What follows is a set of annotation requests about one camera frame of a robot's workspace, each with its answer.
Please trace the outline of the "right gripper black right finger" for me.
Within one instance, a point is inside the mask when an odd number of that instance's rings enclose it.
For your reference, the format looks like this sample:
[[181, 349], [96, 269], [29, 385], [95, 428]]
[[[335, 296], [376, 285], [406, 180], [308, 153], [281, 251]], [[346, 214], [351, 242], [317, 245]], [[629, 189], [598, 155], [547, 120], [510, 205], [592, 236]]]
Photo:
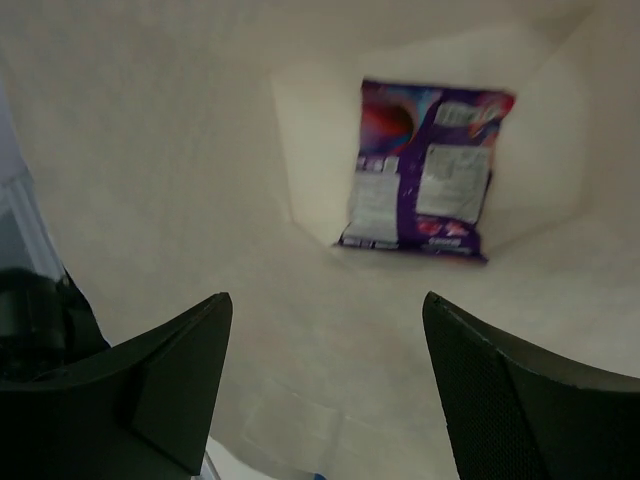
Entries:
[[427, 294], [423, 326], [462, 479], [636, 479], [639, 381]]

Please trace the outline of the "blue patterned paper bag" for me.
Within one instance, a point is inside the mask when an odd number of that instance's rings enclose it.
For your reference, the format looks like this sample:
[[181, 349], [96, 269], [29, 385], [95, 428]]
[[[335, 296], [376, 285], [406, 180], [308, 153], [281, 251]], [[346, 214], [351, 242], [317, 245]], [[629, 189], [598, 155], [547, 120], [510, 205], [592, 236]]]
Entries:
[[[365, 77], [515, 93], [486, 264], [336, 246]], [[455, 478], [432, 291], [639, 373], [635, 1], [5, 1], [1, 83], [109, 341], [231, 296], [226, 479]]]

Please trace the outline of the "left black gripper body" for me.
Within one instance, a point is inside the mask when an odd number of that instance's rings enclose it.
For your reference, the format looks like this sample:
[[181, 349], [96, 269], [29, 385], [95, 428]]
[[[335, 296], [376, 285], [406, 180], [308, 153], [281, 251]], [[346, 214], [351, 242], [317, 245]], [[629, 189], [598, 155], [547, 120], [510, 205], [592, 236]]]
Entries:
[[1, 380], [31, 383], [110, 348], [68, 274], [1, 271]]

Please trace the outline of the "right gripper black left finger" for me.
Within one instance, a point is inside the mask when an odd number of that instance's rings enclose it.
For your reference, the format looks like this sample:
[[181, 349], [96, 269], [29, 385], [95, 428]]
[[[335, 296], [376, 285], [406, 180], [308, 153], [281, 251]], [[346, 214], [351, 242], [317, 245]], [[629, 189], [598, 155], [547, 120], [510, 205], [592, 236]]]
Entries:
[[49, 379], [2, 383], [2, 478], [199, 475], [232, 315], [214, 294]]

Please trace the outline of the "purple snack packet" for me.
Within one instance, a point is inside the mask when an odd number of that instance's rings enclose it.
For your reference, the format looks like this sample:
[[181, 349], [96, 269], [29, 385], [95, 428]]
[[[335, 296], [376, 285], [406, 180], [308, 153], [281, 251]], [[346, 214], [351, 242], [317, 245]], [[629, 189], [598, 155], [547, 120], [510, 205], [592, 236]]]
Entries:
[[507, 90], [361, 84], [359, 151], [337, 245], [485, 262], [478, 231]]

